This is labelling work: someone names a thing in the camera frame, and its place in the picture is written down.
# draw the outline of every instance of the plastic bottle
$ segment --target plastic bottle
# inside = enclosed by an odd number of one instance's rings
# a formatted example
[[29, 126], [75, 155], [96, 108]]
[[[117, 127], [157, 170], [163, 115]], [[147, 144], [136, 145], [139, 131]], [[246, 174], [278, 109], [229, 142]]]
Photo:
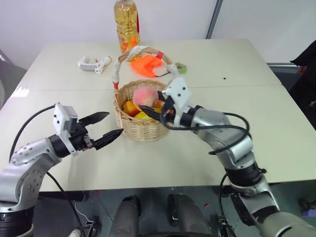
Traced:
[[134, 46], [140, 44], [138, 13], [132, 0], [119, 0], [114, 6], [114, 16], [117, 23], [118, 40], [121, 52], [130, 51]]

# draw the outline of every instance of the wicker basket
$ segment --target wicker basket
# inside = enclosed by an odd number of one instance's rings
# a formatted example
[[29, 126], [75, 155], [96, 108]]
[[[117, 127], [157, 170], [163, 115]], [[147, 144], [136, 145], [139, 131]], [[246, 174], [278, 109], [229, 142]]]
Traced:
[[[126, 114], [123, 110], [123, 104], [127, 100], [132, 100], [134, 90], [141, 87], [141, 86], [149, 86], [156, 90], [164, 90], [165, 84], [149, 79], [149, 80], [138, 80], [133, 81], [129, 84], [126, 84], [121, 89], [118, 89], [118, 83], [119, 83], [119, 68], [122, 61], [126, 60], [127, 58], [131, 58], [133, 55], [136, 55], [140, 51], [145, 53], [151, 53], [151, 54], [158, 54], [158, 51], [155, 49], [152, 49], [150, 47], [143, 47], [141, 46], [140, 49], [134, 50], [132, 49], [131, 52], [126, 52], [118, 57], [118, 60], [116, 62], [116, 77], [114, 76], [114, 85], [115, 85], [115, 98], [114, 98], [114, 108], [116, 113], [116, 118], [118, 122], [118, 126], [120, 128], [124, 129], [124, 134], [134, 140], [142, 141], [142, 142], [150, 142], [155, 141], [159, 138], [161, 138], [163, 135], [165, 135], [168, 131], [167, 128], [165, 128], [159, 121], [156, 121], [154, 119], [151, 120], [143, 120], [143, 119], [137, 119], [129, 116]], [[176, 72], [173, 72], [174, 67], [172, 61], [165, 55], [162, 56], [163, 61], [167, 64], [167, 69], [170, 70], [173, 74]]]

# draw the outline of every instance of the white wall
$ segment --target white wall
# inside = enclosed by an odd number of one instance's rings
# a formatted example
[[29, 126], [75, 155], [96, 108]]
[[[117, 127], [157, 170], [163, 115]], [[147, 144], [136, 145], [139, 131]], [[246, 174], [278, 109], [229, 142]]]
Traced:
[[266, 62], [289, 62], [316, 40], [316, 0], [224, 0], [213, 39], [249, 39]]
[[[216, 0], [135, 0], [141, 40], [204, 39]], [[115, 0], [1, 0], [0, 49], [29, 68], [52, 41], [117, 40]]]

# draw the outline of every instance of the gray floor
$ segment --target gray floor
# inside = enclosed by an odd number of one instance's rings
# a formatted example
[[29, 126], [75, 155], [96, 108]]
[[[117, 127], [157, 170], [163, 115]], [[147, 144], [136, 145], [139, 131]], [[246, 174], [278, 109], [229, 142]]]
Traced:
[[[313, 200], [316, 197], [315, 181], [275, 184], [271, 188], [281, 210], [298, 216], [301, 216], [298, 200], [300, 198]], [[140, 198], [142, 204], [139, 224], [141, 234], [174, 232], [177, 231], [177, 228], [168, 224], [166, 215], [166, 200], [168, 194], [171, 193], [183, 193], [190, 196], [201, 209], [213, 231], [217, 232], [215, 217], [219, 206], [214, 187], [102, 190], [98, 194], [91, 191], [89, 199], [86, 202], [78, 203], [77, 208], [88, 218], [98, 217], [99, 228], [96, 236], [107, 237], [121, 200], [127, 195], [135, 194]], [[204, 208], [206, 203], [209, 203], [210, 206]], [[240, 221], [230, 198], [223, 199], [223, 208], [238, 237], [260, 236], [255, 227], [248, 227]], [[315, 217], [303, 217], [303, 219], [316, 226]], [[67, 202], [51, 198], [43, 198], [38, 201], [34, 221], [34, 237], [67, 237], [71, 230], [77, 227]]]

